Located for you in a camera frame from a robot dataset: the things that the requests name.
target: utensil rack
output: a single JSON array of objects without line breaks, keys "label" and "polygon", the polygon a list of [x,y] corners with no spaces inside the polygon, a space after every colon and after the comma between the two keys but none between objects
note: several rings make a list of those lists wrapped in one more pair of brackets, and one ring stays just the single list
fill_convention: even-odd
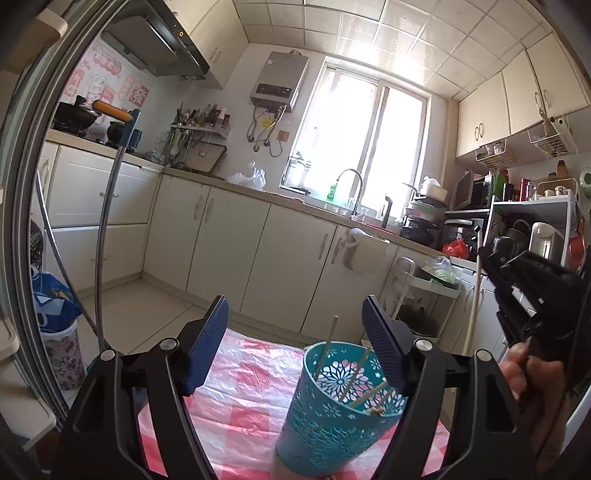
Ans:
[{"label": "utensil rack", "polygon": [[493,169],[493,170],[500,170],[502,168],[510,168],[517,165],[517,159],[513,155],[513,152],[507,145],[507,139],[504,140],[505,147],[503,152],[488,155],[487,157],[478,158],[478,152],[481,151],[484,147],[480,147],[476,149],[476,161],[478,163],[483,164],[485,167]]}]

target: window frame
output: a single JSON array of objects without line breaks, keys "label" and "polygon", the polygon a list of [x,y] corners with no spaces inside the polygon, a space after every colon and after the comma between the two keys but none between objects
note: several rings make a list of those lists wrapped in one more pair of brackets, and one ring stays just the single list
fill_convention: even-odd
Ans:
[{"label": "window frame", "polygon": [[[342,66],[340,66],[336,63],[333,64],[333,63],[329,62],[329,60],[330,59],[327,59],[324,62],[324,65],[322,66],[322,68],[320,69],[320,73],[318,75],[316,84],[314,85],[313,93],[310,96],[310,100],[308,102],[308,105],[306,106],[306,109],[304,110],[304,115],[302,116],[302,121],[300,122],[300,126],[299,126],[298,131],[295,135],[295,140],[291,146],[290,155],[288,156],[288,160],[285,164],[283,175],[281,176],[280,188],[290,190],[294,193],[302,194],[301,191],[296,190],[296,189],[292,189],[291,187],[285,186],[283,184],[284,184],[284,182],[287,178],[287,174],[289,172],[290,158],[297,151],[298,140],[300,139],[300,135],[302,134],[302,132],[305,130],[306,119],[308,118],[308,115],[310,113],[310,109],[313,108],[314,104],[316,103],[318,94],[320,92],[320,88],[319,88],[320,82],[324,79],[328,69],[332,69],[335,71],[335,76],[334,76],[334,78],[332,80],[332,84],[330,86],[330,93],[334,92],[334,89],[336,88],[336,85],[339,81],[339,77],[342,74],[346,74],[346,75],[358,78],[360,80],[364,80],[364,81],[372,83],[373,85],[376,86],[376,95],[374,97],[374,104],[372,107],[372,116],[371,116],[368,131],[365,136],[363,150],[361,152],[361,155],[359,156],[359,161],[358,161],[358,166],[357,166],[357,169],[359,170],[359,172],[362,173],[364,186],[366,186],[368,184],[369,171],[371,169],[371,165],[373,163],[374,156],[375,156],[377,139],[379,137],[379,132],[380,132],[380,129],[382,126],[382,119],[384,117],[384,112],[385,112],[385,108],[387,105],[389,90],[395,89],[399,92],[405,93],[406,95],[410,95],[413,98],[416,98],[417,100],[421,101],[421,103],[422,103],[421,121],[420,121],[420,126],[419,126],[417,145],[415,147],[415,155],[413,158],[413,169],[412,169],[412,173],[411,173],[411,184],[415,185],[417,182],[418,168],[419,168],[419,165],[421,164],[421,156],[424,154],[426,141],[427,141],[427,139],[425,138],[425,132],[426,132],[426,123],[427,123],[427,110],[428,110],[428,105],[429,105],[429,101],[430,101],[430,96],[428,95],[428,93],[425,92],[424,95],[416,93],[416,92],[412,91],[411,89],[406,88],[405,85],[402,85],[403,82],[398,82],[397,79],[394,77],[391,77],[389,81],[384,80],[384,78],[380,78],[380,77],[383,77],[383,74],[381,74],[381,72],[376,71],[375,77],[372,77],[367,74],[359,73],[359,72],[355,71],[355,69],[352,68],[351,64],[347,65],[348,68],[343,68]],[[350,197],[355,196],[358,186],[359,186],[359,179],[357,178],[357,176],[355,176],[353,183],[351,185],[351,190],[350,190],[350,195],[349,195]],[[411,190],[409,189],[408,197],[407,197],[408,199],[410,198],[410,195],[411,195]],[[322,200],[316,199],[311,196],[309,198],[322,202]]]}]

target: water heater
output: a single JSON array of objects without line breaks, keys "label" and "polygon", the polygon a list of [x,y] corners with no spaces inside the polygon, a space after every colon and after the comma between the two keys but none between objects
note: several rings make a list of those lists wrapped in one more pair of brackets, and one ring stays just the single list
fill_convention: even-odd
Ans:
[{"label": "water heater", "polygon": [[252,104],[269,111],[285,105],[286,111],[291,112],[308,70],[308,61],[309,58],[297,50],[272,51],[252,89]]}]

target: blue patterned cup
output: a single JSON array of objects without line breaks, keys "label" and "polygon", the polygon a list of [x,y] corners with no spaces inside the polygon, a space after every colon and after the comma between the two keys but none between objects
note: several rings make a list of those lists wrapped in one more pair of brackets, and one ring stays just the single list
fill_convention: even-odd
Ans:
[{"label": "blue patterned cup", "polygon": [[370,352],[343,402],[342,395],[365,349],[346,342],[332,342],[317,382],[312,375],[325,342],[308,348],[300,381],[275,448],[281,461],[304,476],[328,476],[371,447],[402,415],[406,397],[394,392],[383,404],[383,415],[364,413],[376,406],[388,387],[361,405],[355,401],[385,378],[375,353]]}]

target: metal pole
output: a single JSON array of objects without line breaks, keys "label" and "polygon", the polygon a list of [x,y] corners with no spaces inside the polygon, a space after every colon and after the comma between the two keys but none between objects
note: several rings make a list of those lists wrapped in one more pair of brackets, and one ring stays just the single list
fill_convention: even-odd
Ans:
[{"label": "metal pole", "polygon": [[91,318],[90,314],[88,313],[88,310],[86,310],[86,307],[84,306],[84,304],[80,300],[80,297],[76,293],[76,290],[74,289],[74,285],[72,284],[72,281],[70,280],[70,277],[69,277],[68,272],[66,270],[66,266],[64,265],[64,262],[61,259],[60,251],[57,248],[56,237],[53,235],[53,229],[51,228],[51,223],[49,221],[49,215],[47,213],[47,205],[45,203],[45,198],[43,197],[43,190],[41,188],[41,176],[39,175],[39,171],[37,171],[37,175],[35,177],[35,189],[37,190],[37,198],[39,199],[39,208],[41,209],[41,217],[43,219],[43,227],[44,227],[45,231],[47,232],[47,240],[48,240],[49,244],[51,245],[51,250],[53,251],[54,257],[56,258],[57,266],[60,268],[61,275],[64,277],[64,280],[66,281],[66,285],[68,285],[68,288],[72,292],[72,296],[74,297],[74,300],[76,300],[76,303],[78,304],[78,306],[82,310],[82,315],[84,315],[84,318],[88,322],[88,325],[90,325],[90,328],[92,328],[92,331],[95,333],[95,335],[98,336],[98,330],[96,328],[96,324],[95,324],[94,320]]}]

